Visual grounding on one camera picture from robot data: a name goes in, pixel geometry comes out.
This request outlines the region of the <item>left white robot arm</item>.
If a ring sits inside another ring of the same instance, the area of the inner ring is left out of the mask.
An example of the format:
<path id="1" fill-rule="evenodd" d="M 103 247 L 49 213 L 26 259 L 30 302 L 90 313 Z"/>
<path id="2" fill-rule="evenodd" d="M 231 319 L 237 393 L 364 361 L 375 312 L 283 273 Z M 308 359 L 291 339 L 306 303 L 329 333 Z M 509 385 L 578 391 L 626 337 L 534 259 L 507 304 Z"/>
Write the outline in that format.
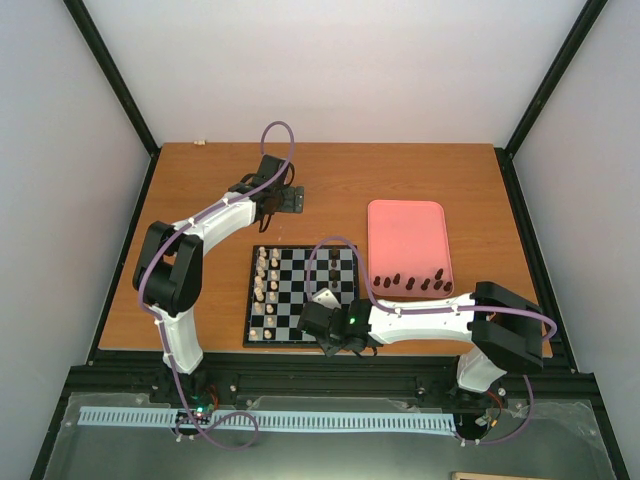
<path id="1" fill-rule="evenodd" d="M 156 221 L 145 234 L 133 275 L 141 307 L 154 316 L 164 363 L 178 372 L 172 388 L 186 402 L 201 400 L 208 378 L 196 369 L 203 359 L 194 319 L 206 254 L 235 232 L 255 223 L 268 228 L 277 212 L 299 213 L 292 186 L 295 167 L 265 154 L 258 171 L 247 174 L 220 200 L 173 224 Z"/>

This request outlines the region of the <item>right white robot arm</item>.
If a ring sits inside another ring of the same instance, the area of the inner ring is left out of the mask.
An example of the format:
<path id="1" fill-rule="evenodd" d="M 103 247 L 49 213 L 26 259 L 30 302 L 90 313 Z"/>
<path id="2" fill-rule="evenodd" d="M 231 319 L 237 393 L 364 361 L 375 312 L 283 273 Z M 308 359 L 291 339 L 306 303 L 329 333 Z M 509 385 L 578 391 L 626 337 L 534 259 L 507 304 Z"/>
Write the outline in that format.
<path id="1" fill-rule="evenodd" d="M 557 326 L 525 298 L 496 283 L 479 282 L 473 292 L 444 300 L 366 298 L 347 308 L 323 289 L 303 306 L 297 329 L 312 336 L 328 357 L 405 341 L 468 344 L 471 349 L 457 360 L 456 385 L 484 393 L 508 373 L 541 372 L 543 343 Z"/>

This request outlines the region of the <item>black white chessboard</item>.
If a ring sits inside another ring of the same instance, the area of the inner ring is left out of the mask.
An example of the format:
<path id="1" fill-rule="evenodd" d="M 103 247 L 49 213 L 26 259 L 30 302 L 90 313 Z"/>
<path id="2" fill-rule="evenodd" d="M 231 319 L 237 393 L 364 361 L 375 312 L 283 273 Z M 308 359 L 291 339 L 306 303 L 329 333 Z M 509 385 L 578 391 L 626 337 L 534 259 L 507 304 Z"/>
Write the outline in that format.
<path id="1" fill-rule="evenodd" d="M 267 256 L 261 259 L 258 248 L 263 246 Z M 332 247 L 339 249 L 337 262 L 330 261 Z M 272 259 L 272 249 L 280 252 Z M 359 296 L 358 261 L 349 247 L 329 245 L 320 248 L 310 273 L 306 272 L 311 245 L 256 245 L 253 247 L 249 276 L 248 302 L 243 345 L 247 348 L 312 348 L 315 339 L 297 329 L 299 315 L 307 300 L 305 287 L 313 294 L 330 289 L 343 307 Z M 331 289 L 329 271 L 338 271 L 338 289 Z M 250 331 L 260 332 L 260 339 L 252 341 Z M 264 330 L 272 329 L 273 338 L 266 340 Z"/>

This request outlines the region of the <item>pink plastic tray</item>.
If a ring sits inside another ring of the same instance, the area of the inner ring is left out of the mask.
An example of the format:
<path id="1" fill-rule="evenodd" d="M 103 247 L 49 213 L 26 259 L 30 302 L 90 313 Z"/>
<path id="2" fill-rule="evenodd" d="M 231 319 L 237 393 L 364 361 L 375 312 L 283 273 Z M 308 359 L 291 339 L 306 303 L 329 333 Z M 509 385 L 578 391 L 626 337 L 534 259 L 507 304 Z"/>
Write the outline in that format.
<path id="1" fill-rule="evenodd" d="M 373 200 L 367 210 L 368 277 L 372 291 L 380 297 L 444 299 L 454 290 L 454 278 L 443 207 L 433 201 Z M 440 290 L 434 289 L 439 269 L 444 273 Z M 393 284 L 399 273 L 400 283 Z M 376 276 L 381 285 L 374 286 Z M 385 278 L 391 286 L 384 288 Z M 415 279 L 412 290 L 406 290 L 410 277 Z M 421 284 L 429 278 L 426 291 Z M 447 282 L 451 291 L 444 290 Z"/>

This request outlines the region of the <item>black aluminium frame rail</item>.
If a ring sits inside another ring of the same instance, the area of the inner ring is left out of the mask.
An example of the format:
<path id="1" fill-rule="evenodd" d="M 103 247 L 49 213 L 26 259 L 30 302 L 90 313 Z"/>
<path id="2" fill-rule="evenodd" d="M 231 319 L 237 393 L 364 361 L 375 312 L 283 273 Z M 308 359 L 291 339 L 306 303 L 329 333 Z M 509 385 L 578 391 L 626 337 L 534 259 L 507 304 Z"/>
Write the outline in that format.
<path id="1" fill-rule="evenodd" d="M 209 353 L 190 375 L 172 375 L 157 352 L 100 351 L 70 369 L 70 392 L 148 393 L 176 403 L 178 386 L 189 399 L 214 390 L 224 404 L 260 396 L 377 397 L 437 400 L 455 384 L 451 357 Z"/>

